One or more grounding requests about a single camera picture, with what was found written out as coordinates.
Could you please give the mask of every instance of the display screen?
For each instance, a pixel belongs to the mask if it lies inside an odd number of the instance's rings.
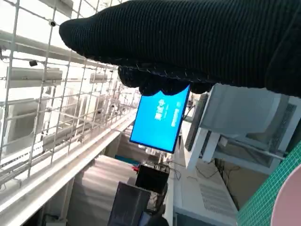
[[[166,96],[161,91],[142,96],[130,138],[131,142],[174,152],[190,87]]]

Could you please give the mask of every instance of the white wire grid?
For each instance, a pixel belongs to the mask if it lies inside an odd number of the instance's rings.
[[[136,89],[121,84],[115,66],[87,60],[62,43],[59,24],[70,19],[57,7],[62,2],[68,1],[0,0],[0,200],[9,186],[21,187],[32,177],[34,166],[51,165],[62,150],[68,155],[73,144],[109,128],[140,99]],[[71,18],[119,3],[74,0]],[[43,71],[39,86],[27,87],[23,78],[20,87],[12,88],[14,68],[31,68],[32,60],[38,64],[32,69]],[[59,83],[49,84],[51,68],[63,72]]]

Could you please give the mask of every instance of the monitor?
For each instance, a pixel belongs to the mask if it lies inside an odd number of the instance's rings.
[[[140,165],[135,186],[161,194],[167,184],[169,168],[164,165],[157,168]]]
[[[119,182],[108,226],[137,226],[150,196],[149,191]]]
[[[205,109],[205,106],[207,103],[207,99],[208,99],[208,94],[202,93],[199,98],[196,110],[194,111],[195,114],[193,116],[192,123],[191,123],[190,129],[189,129],[189,133],[188,133],[188,136],[187,136],[186,142],[185,142],[185,148],[189,152],[191,151],[192,146],[194,144],[194,141],[195,141],[195,138],[196,138],[196,135],[198,132],[199,124],[201,122],[202,115],[203,115],[203,112],[204,112],[204,109]]]
[[[173,96],[157,94],[140,99],[130,141],[174,153],[190,87]]]

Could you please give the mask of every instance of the black monitor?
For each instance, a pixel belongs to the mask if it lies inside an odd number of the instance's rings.
[[[151,193],[119,182],[108,226],[138,226]]]
[[[156,169],[140,165],[135,185],[145,190],[163,193],[169,177],[169,168],[158,165]]]
[[[203,112],[207,103],[207,99],[208,99],[208,94],[207,93],[202,93],[199,101],[198,101],[198,105],[195,109],[195,115],[192,119],[192,123],[188,132],[188,136],[185,142],[185,148],[187,149],[187,151],[191,151],[192,146],[194,144],[194,140],[196,138],[197,132],[198,132],[198,127],[199,124],[201,122],[202,116],[203,116]]]

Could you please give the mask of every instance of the black knit glove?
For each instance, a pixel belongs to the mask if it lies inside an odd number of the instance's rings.
[[[219,82],[301,96],[300,0],[132,0],[59,32],[80,55],[122,66],[120,76],[133,69],[128,85],[142,93]]]

